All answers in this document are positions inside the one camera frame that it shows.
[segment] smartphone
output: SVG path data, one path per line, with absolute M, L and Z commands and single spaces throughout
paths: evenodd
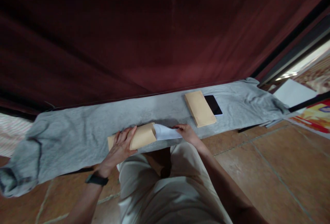
M 208 103 L 209 107 L 211 108 L 213 114 L 215 116 L 219 116 L 222 115 L 222 111 L 215 99 L 215 97 L 213 95 L 208 95 L 208 96 L 204 96 L 206 102 Z

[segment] forearm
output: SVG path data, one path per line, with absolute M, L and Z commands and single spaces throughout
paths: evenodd
M 96 171 L 96 175 L 107 178 L 112 169 L 113 168 L 109 168 L 107 171 L 102 171 L 99 168 Z M 102 189 L 103 186 L 101 185 L 93 183 L 88 184 L 80 199 L 65 219 L 65 224 L 90 224 Z
M 245 219 L 246 223 L 250 223 L 250 221 L 263 223 L 262 216 L 235 181 L 212 156 L 208 148 L 200 142 L 196 149 L 210 176 L 214 189 L 233 223 L 239 223 L 242 217 L 247 217 Z

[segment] dark red curtain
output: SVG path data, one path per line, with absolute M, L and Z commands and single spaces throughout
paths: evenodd
M 246 78 L 320 1 L 2 0 L 0 89 L 68 107 Z

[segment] gray towel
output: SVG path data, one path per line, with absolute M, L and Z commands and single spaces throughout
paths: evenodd
M 252 78 L 113 103 L 41 113 L 7 165 L 0 168 L 1 193 L 21 196 L 37 184 L 100 163 L 108 153 L 107 137 L 128 126 L 155 122 L 168 127 L 190 124 L 200 138 L 261 124 L 288 113 L 272 94 Z M 217 123 L 197 128 L 184 94 L 201 90 L 214 95 L 223 115 Z M 182 139 L 156 141 L 139 153 L 178 144 Z

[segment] manila envelope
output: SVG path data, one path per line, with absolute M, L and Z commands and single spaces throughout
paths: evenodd
M 132 138 L 131 144 L 130 144 L 130 150 L 139 149 L 139 148 L 144 147 L 148 144 L 151 144 L 157 140 L 156 131 L 154 129 L 153 124 L 154 124 L 154 122 L 151 122 L 151 123 L 137 127 L 135 134 Z M 114 137 L 115 137 L 115 135 L 108 137 L 109 151 L 113 146 Z
M 185 100 L 197 128 L 217 122 L 201 91 L 186 93 Z

